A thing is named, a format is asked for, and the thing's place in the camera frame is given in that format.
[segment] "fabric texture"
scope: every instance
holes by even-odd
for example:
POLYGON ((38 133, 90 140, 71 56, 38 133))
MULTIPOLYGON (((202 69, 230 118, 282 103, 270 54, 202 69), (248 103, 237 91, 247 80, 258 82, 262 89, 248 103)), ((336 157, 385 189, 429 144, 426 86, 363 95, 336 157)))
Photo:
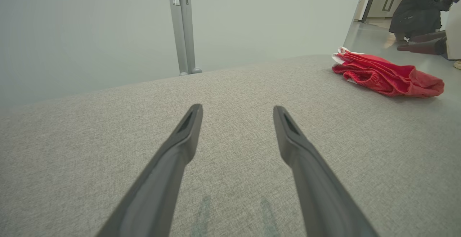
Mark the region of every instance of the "fabric texture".
POLYGON ((21 106, 0 116, 0 236, 94 236, 203 104, 170 236, 305 236, 272 119, 284 106, 378 234, 461 233, 461 104, 388 98, 304 56, 21 106))
POLYGON ((353 53, 344 47, 339 47, 338 52, 332 55, 336 61, 332 69, 349 82, 390 97, 428 98, 443 93, 443 80, 417 71, 415 66, 398 66, 377 56, 353 53))

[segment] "red cloth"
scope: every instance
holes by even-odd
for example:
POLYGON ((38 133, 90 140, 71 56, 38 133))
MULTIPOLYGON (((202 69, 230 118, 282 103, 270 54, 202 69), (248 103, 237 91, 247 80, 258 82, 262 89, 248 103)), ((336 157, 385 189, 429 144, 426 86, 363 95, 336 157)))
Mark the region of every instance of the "red cloth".
POLYGON ((406 95, 418 98, 443 93, 443 80, 417 71, 415 66, 398 66, 373 55, 352 53, 344 47, 333 54, 333 71, 347 81, 366 86, 386 96, 406 95))

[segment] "gray floor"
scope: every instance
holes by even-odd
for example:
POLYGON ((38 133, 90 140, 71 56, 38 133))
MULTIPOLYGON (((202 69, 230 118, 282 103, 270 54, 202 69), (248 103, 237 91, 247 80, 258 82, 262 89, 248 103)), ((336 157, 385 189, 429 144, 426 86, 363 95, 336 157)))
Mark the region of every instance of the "gray floor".
POLYGON ((382 27, 382 28, 386 28, 389 30, 389 27, 390 27, 390 19, 370 19, 370 20, 367 20, 367 24, 372 24, 374 26, 379 26, 379 27, 382 27))
POLYGON ((461 71, 453 67, 454 62, 441 56, 400 52, 394 35, 386 28, 355 22, 349 30, 344 47, 353 52, 385 58, 400 66, 414 65, 418 71, 439 77, 445 82, 443 97, 461 104, 461 71))

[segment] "white wall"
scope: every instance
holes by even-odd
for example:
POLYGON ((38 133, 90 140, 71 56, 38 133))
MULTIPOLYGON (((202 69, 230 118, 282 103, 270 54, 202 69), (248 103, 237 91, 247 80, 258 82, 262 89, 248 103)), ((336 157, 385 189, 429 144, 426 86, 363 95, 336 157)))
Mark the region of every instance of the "white wall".
POLYGON ((334 53, 344 43, 358 2, 193 0, 196 66, 206 72, 334 53))
POLYGON ((169 0, 0 0, 0 108, 179 74, 169 0))
POLYGON ((447 22, 448 22, 448 16, 449 12, 440 12, 440 23, 442 24, 442 28, 440 28, 441 31, 445 30, 447 27, 447 22))
POLYGON ((461 59, 461 28, 459 26, 461 23, 461 2, 451 7, 445 23, 447 29, 448 58, 456 60, 461 59))

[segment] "couch cushion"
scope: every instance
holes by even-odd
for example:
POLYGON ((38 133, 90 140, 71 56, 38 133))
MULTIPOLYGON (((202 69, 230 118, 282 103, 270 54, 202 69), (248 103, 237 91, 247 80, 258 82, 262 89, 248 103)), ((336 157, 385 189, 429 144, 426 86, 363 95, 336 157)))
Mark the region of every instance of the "couch cushion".
POLYGON ((382 236, 461 232, 461 105, 388 98, 304 56, 23 106, 0 118, 0 236, 97 233, 203 104, 171 236, 305 235, 272 121, 284 106, 382 236))

